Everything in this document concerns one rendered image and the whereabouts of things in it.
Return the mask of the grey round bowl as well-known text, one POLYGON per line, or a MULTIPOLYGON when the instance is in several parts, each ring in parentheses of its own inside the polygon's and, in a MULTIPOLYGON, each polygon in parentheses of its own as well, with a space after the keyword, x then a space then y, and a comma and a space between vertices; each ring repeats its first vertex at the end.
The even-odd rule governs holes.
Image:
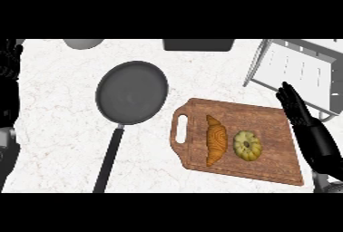
POLYGON ((95 48, 103 40, 102 39, 63 39, 66 46, 75 50, 87 50, 95 48))

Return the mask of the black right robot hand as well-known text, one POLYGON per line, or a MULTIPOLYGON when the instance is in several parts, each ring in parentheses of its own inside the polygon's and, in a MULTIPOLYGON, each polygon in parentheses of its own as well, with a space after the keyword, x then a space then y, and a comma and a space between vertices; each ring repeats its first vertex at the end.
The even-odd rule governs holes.
POLYGON ((322 122, 312 117, 294 87, 284 82, 276 97, 293 125, 293 133, 312 170, 343 181, 343 156, 322 122))

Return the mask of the golden brown croissant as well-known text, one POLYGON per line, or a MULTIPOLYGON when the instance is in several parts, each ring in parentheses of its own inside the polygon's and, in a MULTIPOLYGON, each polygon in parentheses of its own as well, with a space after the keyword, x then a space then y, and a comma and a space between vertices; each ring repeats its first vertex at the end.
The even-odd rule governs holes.
POLYGON ((228 133, 222 123, 207 116, 207 166, 210 167, 228 151, 228 133))

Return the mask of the yellow-green round squash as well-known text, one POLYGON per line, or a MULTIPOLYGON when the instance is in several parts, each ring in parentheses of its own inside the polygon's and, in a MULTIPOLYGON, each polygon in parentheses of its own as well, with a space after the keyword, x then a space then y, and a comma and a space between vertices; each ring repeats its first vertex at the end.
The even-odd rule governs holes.
POLYGON ((254 133, 241 130, 233 137, 233 151, 245 161, 256 161, 263 152, 263 145, 254 133))

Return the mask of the dark grey rectangular appliance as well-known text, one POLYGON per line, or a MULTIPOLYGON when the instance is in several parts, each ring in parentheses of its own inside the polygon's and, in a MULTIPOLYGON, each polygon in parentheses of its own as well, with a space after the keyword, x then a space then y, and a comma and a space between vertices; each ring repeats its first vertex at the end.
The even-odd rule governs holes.
POLYGON ((163 39, 167 51, 228 52, 233 39, 163 39))

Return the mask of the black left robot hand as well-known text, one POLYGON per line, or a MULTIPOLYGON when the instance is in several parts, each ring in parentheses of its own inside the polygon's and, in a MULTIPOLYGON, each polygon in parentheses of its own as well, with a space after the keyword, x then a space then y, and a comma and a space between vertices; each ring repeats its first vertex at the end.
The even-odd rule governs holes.
POLYGON ((0 38, 0 128, 12 127, 19 117, 19 73, 22 46, 0 38))

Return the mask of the dark grey frying pan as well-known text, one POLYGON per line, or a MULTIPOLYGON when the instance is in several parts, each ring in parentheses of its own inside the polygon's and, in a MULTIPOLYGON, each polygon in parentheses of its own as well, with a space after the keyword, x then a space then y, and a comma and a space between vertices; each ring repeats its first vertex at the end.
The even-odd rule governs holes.
POLYGON ((118 124, 106 148, 93 193, 103 193, 114 159, 127 125, 146 121, 160 111, 168 92, 161 69, 143 61, 117 65, 105 74, 95 92, 97 110, 105 118, 118 124))

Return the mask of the brown wooden cutting board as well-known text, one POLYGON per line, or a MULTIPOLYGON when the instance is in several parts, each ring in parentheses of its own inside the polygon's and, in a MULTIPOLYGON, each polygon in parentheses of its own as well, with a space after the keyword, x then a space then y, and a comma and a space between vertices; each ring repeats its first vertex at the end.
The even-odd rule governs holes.
POLYGON ((185 169, 296 186, 303 184, 290 124, 281 109, 192 98, 173 116, 188 117, 186 139, 182 143, 170 141, 185 169), (222 159, 207 165, 207 117, 222 123, 229 138, 239 131, 253 132, 263 146, 256 161, 242 160, 229 150, 222 159))

